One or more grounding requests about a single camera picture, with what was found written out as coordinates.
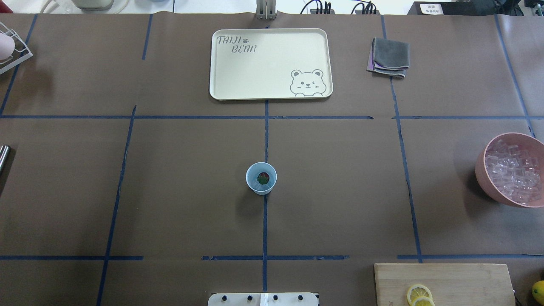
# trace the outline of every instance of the folded cloth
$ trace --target folded cloth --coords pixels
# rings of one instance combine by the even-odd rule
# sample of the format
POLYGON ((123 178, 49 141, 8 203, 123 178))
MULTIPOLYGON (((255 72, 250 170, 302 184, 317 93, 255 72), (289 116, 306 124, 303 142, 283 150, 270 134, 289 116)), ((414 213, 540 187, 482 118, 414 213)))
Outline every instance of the folded cloth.
POLYGON ((382 38, 372 40, 367 70, 380 74, 405 77, 410 67, 410 44, 382 38))

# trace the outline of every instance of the strawberry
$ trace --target strawberry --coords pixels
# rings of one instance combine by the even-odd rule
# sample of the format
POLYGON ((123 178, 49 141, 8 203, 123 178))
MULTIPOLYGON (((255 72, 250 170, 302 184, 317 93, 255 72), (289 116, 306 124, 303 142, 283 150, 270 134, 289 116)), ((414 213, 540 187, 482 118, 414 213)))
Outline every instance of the strawberry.
POLYGON ((266 172, 259 173, 259 176, 257 177, 257 181, 261 185, 266 185, 269 180, 270 180, 270 176, 266 172))

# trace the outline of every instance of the bear drawing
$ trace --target bear drawing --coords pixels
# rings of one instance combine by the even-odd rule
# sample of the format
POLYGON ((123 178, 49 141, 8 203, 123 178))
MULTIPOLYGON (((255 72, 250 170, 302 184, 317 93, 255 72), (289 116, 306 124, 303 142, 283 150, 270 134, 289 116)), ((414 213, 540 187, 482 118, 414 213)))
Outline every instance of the bear drawing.
POLYGON ((312 72, 301 72, 300 70, 293 70, 291 72, 293 83, 291 83, 291 91, 298 96, 323 96, 323 93, 327 89, 325 83, 323 83, 323 71, 315 69, 312 72))

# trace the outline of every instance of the dish rack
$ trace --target dish rack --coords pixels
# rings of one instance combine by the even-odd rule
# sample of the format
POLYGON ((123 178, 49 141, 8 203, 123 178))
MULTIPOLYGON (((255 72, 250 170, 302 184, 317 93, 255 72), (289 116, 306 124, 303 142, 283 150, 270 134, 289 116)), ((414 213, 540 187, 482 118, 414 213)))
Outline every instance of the dish rack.
POLYGON ((5 34, 15 40, 15 50, 13 53, 5 60, 0 62, 0 75, 4 72, 10 70, 11 68, 21 64, 25 60, 32 57, 32 52, 28 48, 27 44, 21 39, 21 37, 12 29, 6 27, 3 23, 0 22, 0 32, 5 34))

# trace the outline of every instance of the lemon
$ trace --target lemon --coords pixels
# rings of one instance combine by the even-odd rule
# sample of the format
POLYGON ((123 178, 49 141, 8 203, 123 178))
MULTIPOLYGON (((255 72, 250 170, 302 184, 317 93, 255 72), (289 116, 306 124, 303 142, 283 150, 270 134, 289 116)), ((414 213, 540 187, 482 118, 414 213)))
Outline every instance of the lemon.
POLYGON ((406 293, 406 299, 408 300, 409 305, 412 305, 413 302, 418 297, 427 297, 432 301, 431 291, 429 290, 429 288, 427 288, 427 287, 425 287, 424 285, 421 285, 421 284, 416 284, 414 286, 411 286, 408 289, 408 292, 406 293))
POLYGON ((535 300, 540 305, 544 305, 544 280, 537 281, 533 285, 533 288, 531 288, 531 292, 533 293, 535 300))
POLYGON ((432 301, 432 299, 426 297, 426 296, 420 296, 413 300, 411 306, 435 306, 435 303, 432 301))

